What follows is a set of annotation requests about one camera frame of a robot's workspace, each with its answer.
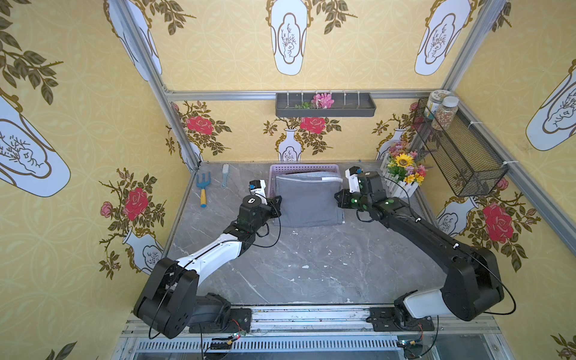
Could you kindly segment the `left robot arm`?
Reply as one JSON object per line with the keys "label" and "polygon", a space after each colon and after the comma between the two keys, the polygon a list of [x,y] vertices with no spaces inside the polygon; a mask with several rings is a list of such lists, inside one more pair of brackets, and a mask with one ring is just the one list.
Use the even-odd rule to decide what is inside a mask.
{"label": "left robot arm", "polygon": [[258,231],[281,216],[282,197],[246,196],[238,217],[220,236],[201,250],[174,260],[164,257],[154,266],[133,309],[151,332],[173,339],[185,328],[211,326],[225,330],[231,303],[220,295],[198,295],[197,289],[211,274],[256,246]]}

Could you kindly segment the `purple plastic basket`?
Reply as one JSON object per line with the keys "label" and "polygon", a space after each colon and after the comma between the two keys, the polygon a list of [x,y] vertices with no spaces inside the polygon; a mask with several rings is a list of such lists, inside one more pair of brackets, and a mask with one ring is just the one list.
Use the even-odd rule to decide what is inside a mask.
{"label": "purple plastic basket", "polygon": [[318,163],[278,163],[269,168],[269,177],[267,183],[268,197],[275,196],[275,178],[280,175],[289,175],[294,173],[313,173],[328,172],[340,174],[337,164],[318,164]]}

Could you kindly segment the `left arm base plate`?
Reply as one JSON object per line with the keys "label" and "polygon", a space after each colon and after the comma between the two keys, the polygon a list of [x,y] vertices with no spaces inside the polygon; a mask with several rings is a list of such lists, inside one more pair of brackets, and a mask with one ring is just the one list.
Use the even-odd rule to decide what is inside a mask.
{"label": "left arm base plate", "polygon": [[252,310],[249,307],[233,307],[220,313],[202,313],[192,316],[188,324],[189,334],[232,333],[251,330]]}

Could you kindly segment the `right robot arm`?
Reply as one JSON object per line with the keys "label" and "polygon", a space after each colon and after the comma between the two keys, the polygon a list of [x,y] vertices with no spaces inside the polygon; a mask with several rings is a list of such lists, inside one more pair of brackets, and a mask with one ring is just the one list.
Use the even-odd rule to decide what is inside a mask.
{"label": "right robot arm", "polygon": [[394,301],[399,323],[453,315],[469,322],[490,314],[511,291],[503,283],[495,255],[459,242],[418,216],[406,200],[389,196],[376,171],[353,166],[345,172],[347,189],[334,195],[342,209],[367,212],[370,220],[401,234],[445,273],[441,288],[412,291]]}

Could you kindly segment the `plain grey pillowcase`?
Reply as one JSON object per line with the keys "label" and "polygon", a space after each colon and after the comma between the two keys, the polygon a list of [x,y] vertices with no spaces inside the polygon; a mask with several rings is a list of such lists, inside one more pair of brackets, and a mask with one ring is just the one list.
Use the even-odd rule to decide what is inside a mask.
{"label": "plain grey pillowcase", "polygon": [[280,222],[286,227],[337,226],[344,222],[336,193],[343,179],[335,172],[278,175],[274,193],[282,197]]}

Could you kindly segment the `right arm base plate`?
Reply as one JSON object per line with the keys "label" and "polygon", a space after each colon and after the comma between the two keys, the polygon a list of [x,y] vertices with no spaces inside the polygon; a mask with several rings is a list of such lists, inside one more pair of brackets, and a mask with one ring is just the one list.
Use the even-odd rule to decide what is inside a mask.
{"label": "right arm base plate", "polygon": [[414,318],[406,310],[396,307],[372,307],[366,322],[375,332],[431,332],[434,321],[429,317]]}

